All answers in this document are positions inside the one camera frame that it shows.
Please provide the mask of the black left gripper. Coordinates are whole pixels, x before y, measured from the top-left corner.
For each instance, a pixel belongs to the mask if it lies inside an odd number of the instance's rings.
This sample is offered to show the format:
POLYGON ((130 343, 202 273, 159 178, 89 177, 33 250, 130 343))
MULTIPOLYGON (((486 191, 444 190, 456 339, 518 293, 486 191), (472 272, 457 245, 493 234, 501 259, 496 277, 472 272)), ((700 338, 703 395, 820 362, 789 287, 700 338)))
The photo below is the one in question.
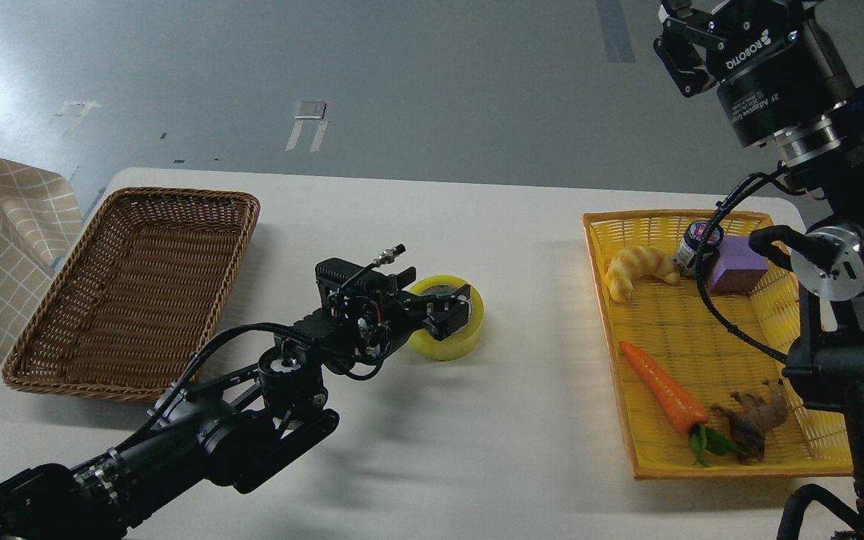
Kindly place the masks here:
POLYGON ((379 314, 364 335, 368 353, 394 353, 415 332, 445 341, 470 324, 471 287, 428 287, 381 294, 379 314))

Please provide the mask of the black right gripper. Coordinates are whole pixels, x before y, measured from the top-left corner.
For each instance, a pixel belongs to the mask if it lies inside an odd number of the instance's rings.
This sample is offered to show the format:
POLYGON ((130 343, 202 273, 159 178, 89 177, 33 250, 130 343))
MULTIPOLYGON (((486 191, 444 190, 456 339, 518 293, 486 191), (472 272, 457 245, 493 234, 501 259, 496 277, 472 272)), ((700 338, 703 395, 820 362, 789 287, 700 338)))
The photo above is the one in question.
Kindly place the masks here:
POLYGON ((742 147, 829 112, 855 90, 841 55, 803 1, 727 1, 713 15, 659 2, 654 51, 685 98, 716 94, 742 147))

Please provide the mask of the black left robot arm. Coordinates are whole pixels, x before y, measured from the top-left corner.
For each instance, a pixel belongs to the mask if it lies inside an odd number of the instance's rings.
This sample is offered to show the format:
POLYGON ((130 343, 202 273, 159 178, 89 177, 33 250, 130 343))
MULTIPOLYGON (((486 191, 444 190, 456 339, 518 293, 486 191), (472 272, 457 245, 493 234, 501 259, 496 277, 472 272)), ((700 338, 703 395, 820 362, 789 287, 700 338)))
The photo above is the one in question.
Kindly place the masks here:
POLYGON ((1 482, 0 539, 122 539, 202 481, 248 494, 338 427, 323 371, 364 382, 419 336, 429 359, 465 356, 482 297, 447 274, 380 272, 404 251, 365 266, 319 262, 312 314, 220 332, 125 441, 73 468, 48 463, 1 482))

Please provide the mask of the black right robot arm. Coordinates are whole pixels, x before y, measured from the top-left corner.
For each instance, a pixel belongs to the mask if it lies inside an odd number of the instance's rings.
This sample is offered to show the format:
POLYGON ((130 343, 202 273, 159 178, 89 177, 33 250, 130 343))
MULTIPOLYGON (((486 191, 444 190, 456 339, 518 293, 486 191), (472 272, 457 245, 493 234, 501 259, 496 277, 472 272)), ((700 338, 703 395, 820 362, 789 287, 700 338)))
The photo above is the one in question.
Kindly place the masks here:
POLYGON ((721 201, 717 224, 764 185, 788 194, 820 194, 830 215, 796 232, 768 226, 751 249, 795 274, 801 331, 781 353, 724 316, 730 334, 783 365, 807 410, 840 413, 849 439, 855 505, 809 483, 789 496, 777 536, 797 539, 812 503, 864 539, 864 85, 854 85, 816 1, 724 1, 711 11, 663 1, 652 48, 676 88, 692 97, 715 89, 744 147, 774 144, 779 164, 753 173, 721 201))

